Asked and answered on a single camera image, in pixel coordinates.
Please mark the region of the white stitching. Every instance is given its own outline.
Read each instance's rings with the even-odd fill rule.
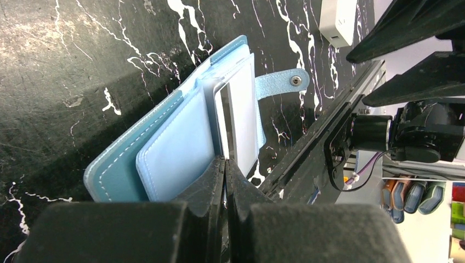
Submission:
[[[105,195],[108,197],[108,201],[111,202],[112,200],[111,200],[110,194],[107,192],[107,190],[106,190],[106,188],[105,188],[105,186],[104,186],[104,184],[103,184],[103,182],[102,182],[103,175],[110,169],[110,167],[113,166],[113,164],[115,164],[115,163],[118,161],[118,159],[119,159],[121,156],[124,155],[124,153],[125,153],[126,151],[128,151],[128,150],[130,149],[131,146],[134,145],[134,143],[135,143],[137,140],[140,139],[140,137],[142,137],[150,128],[152,128],[152,126],[155,125],[155,123],[157,123],[163,116],[165,116],[165,114],[166,114],[175,104],[177,104],[178,101],[179,101],[181,98],[178,98],[178,100],[175,101],[168,109],[166,109],[166,110],[164,111],[164,113],[163,113],[161,116],[159,116],[150,126],[148,126],[148,127],[145,129],[145,131],[143,131],[133,142],[131,142],[131,144],[130,144],[128,147],[126,147],[126,148],[124,149],[124,151],[121,152],[120,155],[119,155],[118,157],[116,157],[116,159],[115,159],[110,165],[108,165],[108,167],[107,167],[107,168],[102,172],[102,174],[99,176],[100,188],[102,188],[102,190],[105,192]]]
[[[229,51],[235,47],[237,47],[238,45],[240,44],[244,44],[245,41],[241,40],[239,42],[237,42],[236,44],[234,44],[233,46],[231,46],[230,48],[228,48],[225,52],[223,52],[221,55],[219,55],[217,58],[215,58],[214,60],[212,60],[212,63],[215,63],[217,62],[218,60],[222,59],[224,56],[228,55]]]

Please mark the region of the metal snap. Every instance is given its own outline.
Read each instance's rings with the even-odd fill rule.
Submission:
[[[292,84],[293,86],[299,86],[299,85],[302,84],[302,79],[301,79],[299,76],[293,76],[293,77],[291,78],[291,84]]]

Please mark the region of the white box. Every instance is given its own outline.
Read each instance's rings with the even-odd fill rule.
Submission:
[[[320,32],[335,47],[351,46],[354,40],[357,0],[323,0]]]

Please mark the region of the light blue wallet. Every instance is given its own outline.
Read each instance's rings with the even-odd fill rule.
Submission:
[[[242,58],[228,55],[243,45],[247,38],[240,36],[210,56],[92,161],[84,173],[84,184],[96,202],[169,201],[205,171],[215,151],[206,97],[196,79],[225,58],[231,63],[240,61]],[[300,85],[291,83],[294,76],[302,80]],[[309,83],[308,74],[301,69],[260,76],[256,78],[257,100],[303,91]],[[265,137],[259,111],[257,130],[257,143],[262,147]],[[137,168],[137,158],[150,165]]]

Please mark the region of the card slot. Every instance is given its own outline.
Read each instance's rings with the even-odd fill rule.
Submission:
[[[136,167],[150,201],[169,201],[214,158],[206,102],[199,88],[139,151]]]

